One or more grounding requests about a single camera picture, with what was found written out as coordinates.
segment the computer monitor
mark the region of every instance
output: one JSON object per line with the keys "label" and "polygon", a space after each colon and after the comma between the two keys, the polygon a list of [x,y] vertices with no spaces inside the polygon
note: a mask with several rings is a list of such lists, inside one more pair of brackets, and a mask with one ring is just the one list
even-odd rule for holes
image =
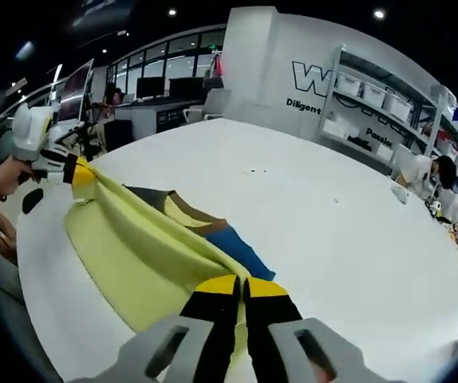
{"label": "computer monitor", "polygon": [[85,89],[93,61],[94,59],[83,64],[66,80],[61,92],[58,124],[64,124],[66,121],[74,124],[75,121],[78,122],[81,119]]}
{"label": "computer monitor", "polygon": [[168,95],[170,97],[202,99],[206,96],[202,77],[183,77],[170,80]]}
{"label": "computer monitor", "polygon": [[136,98],[164,94],[165,77],[143,77],[136,82]]}

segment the desk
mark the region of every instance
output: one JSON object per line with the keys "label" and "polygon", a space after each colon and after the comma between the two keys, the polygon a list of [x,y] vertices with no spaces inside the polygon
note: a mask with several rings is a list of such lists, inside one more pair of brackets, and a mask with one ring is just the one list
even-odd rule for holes
{"label": "desk", "polygon": [[134,140],[177,128],[185,122],[183,109],[190,105],[202,103],[201,100],[175,101],[171,99],[170,102],[156,105],[152,103],[153,101],[155,100],[141,103],[133,102],[114,108],[115,120],[130,120],[132,122]]}
{"label": "desk", "polygon": [[[277,272],[303,317],[359,346],[380,375],[426,381],[447,362],[458,338],[456,245],[422,201],[401,204],[392,181],[373,169],[226,119],[139,140],[93,164],[123,184],[176,189],[193,207],[226,218]],[[133,335],[63,230],[72,203],[60,185],[18,218],[27,308],[65,381],[107,369]],[[255,381],[248,355],[226,381]]]}

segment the black hair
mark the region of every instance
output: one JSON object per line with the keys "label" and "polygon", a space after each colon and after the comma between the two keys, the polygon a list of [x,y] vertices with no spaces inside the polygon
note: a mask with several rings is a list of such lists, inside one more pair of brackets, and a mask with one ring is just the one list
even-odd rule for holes
{"label": "black hair", "polygon": [[113,82],[109,82],[105,86],[105,102],[108,105],[112,105],[115,93],[116,93],[116,84],[114,84]]}
{"label": "black hair", "polygon": [[440,183],[444,189],[451,189],[456,182],[456,165],[448,156],[440,156],[435,160],[438,163]]}

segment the white tabletop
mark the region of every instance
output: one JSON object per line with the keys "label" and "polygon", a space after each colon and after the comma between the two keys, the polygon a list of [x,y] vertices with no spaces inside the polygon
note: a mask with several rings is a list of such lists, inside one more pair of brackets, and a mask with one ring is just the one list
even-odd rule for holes
{"label": "white tabletop", "polygon": [[[389,379],[425,381],[458,337],[458,252],[445,229],[392,181],[317,144],[254,125],[210,120],[139,140],[93,161],[136,187],[175,189],[227,219],[277,273],[304,318],[359,346]],[[53,186],[18,219],[30,317],[65,379],[116,361],[133,332],[105,301],[63,229],[72,203]],[[255,381],[243,357],[226,381]]]}

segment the black ceiling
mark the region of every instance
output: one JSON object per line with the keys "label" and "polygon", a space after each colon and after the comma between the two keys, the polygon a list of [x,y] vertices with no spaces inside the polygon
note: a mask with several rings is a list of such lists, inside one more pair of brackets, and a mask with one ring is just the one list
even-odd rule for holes
{"label": "black ceiling", "polygon": [[[272,5],[279,12],[301,14],[321,18],[349,26],[374,36],[411,57],[428,70],[441,83],[447,85],[458,97],[458,2],[435,0],[417,1],[225,1],[220,2],[149,2],[136,0],[132,13],[126,20],[112,24],[112,33],[107,33],[106,22],[96,25],[81,34],[72,35],[67,26],[81,4],[78,0],[63,0],[42,5],[40,15],[30,13],[33,5],[26,2],[6,6],[10,10],[0,17],[0,27],[7,30],[5,45],[21,46],[24,41],[34,41],[36,53],[20,65],[6,68],[4,81],[16,81],[26,76],[39,77],[58,63],[65,64],[65,73],[94,57],[95,65],[106,65],[118,57],[170,34],[227,22],[234,6]],[[177,9],[174,18],[168,9]],[[383,22],[372,17],[374,9],[387,11]],[[117,36],[117,30],[127,30],[129,36]]]}

